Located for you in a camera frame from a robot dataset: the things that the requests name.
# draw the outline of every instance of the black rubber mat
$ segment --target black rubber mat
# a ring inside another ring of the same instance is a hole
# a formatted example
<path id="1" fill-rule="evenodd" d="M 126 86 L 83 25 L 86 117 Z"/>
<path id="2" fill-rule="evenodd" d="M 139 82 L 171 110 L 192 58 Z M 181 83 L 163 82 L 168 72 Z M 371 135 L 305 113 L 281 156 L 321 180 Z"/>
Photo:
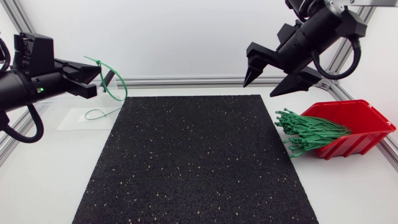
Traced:
<path id="1" fill-rule="evenodd" d="M 318 223 L 259 95 L 128 98 L 74 223 Z"/>

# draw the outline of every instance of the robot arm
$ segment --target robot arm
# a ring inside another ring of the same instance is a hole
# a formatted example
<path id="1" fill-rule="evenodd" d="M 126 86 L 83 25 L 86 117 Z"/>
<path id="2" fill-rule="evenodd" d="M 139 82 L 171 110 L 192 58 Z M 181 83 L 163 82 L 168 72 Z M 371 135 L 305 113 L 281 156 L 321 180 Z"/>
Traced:
<path id="1" fill-rule="evenodd" d="M 33 103 L 68 92 L 91 98 L 97 95 L 95 84 L 90 82 L 101 68 L 76 62 L 55 59 L 53 40 L 40 34 L 21 33 L 14 36 L 15 57 L 10 70 L 10 53 L 0 39 L 0 131 L 14 139 L 33 143 L 43 136 L 44 127 Z M 27 106 L 37 132 L 26 137 L 9 125 L 6 112 Z"/>
<path id="2" fill-rule="evenodd" d="M 279 47 L 273 51 L 252 43 L 247 50 L 248 72 L 244 86 L 250 84 L 267 65 L 283 70 L 287 76 L 271 93 L 279 96 L 295 91 L 308 91 L 322 76 L 338 80 L 351 75 L 359 64 L 359 38 L 366 34 L 367 25 L 347 6 L 398 6 L 398 0 L 285 0 L 299 20 L 294 26 L 285 24 L 279 31 Z M 350 40 L 354 60 L 340 75 L 330 75 L 320 66 L 319 56 L 340 37 Z M 318 71 L 307 67 L 314 62 Z"/>

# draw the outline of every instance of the metal extrusion bar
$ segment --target metal extrusion bar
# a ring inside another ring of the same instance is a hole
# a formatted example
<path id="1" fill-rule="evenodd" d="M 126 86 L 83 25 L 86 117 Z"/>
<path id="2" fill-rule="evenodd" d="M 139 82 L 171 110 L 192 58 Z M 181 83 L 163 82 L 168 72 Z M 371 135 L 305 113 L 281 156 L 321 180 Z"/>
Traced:
<path id="1" fill-rule="evenodd" d="M 284 77 L 259 77 L 252 86 L 277 86 Z M 159 78 L 159 79 L 124 79 L 128 88 L 219 88 L 219 87 L 241 87 L 242 78 Z M 123 87 L 117 80 L 119 88 Z"/>
<path id="2" fill-rule="evenodd" d="M 0 2 L 18 32 L 35 32 L 18 0 L 0 0 Z"/>
<path id="3" fill-rule="evenodd" d="M 333 2 L 340 6 L 398 7 L 398 0 L 333 0 Z"/>

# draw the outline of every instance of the red storage bin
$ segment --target red storage bin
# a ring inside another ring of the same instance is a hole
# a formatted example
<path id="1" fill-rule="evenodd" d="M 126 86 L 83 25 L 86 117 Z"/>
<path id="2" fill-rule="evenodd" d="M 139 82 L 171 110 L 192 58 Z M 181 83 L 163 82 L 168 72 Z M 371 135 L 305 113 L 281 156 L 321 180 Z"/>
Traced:
<path id="1" fill-rule="evenodd" d="M 351 128 L 352 135 L 343 136 L 331 144 L 316 149 L 318 156 L 329 160 L 333 156 L 364 155 L 396 130 L 380 112 L 364 100 L 315 103 L 303 116 L 329 119 Z"/>

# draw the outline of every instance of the white background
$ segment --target white background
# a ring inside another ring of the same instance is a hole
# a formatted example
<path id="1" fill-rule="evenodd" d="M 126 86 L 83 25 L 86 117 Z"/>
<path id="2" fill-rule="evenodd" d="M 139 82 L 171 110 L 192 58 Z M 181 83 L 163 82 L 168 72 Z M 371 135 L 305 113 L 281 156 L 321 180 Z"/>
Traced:
<path id="1" fill-rule="evenodd" d="M 54 38 L 57 57 L 98 58 L 129 78 L 244 78 L 249 44 L 275 50 L 280 28 L 297 19 L 283 0 L 20 2 L 35 31 Z"/>
<path id="2" fill-rule="evenodd" d="M 361 39 L 362 58 L 357 70 L 341 86 L 364 99 L 398 126 L 398 8 L 378 8 Z M 345 71 L 352 59 L 346 63 Z M 398 142 L 398 132 L 391 136 Z"/>

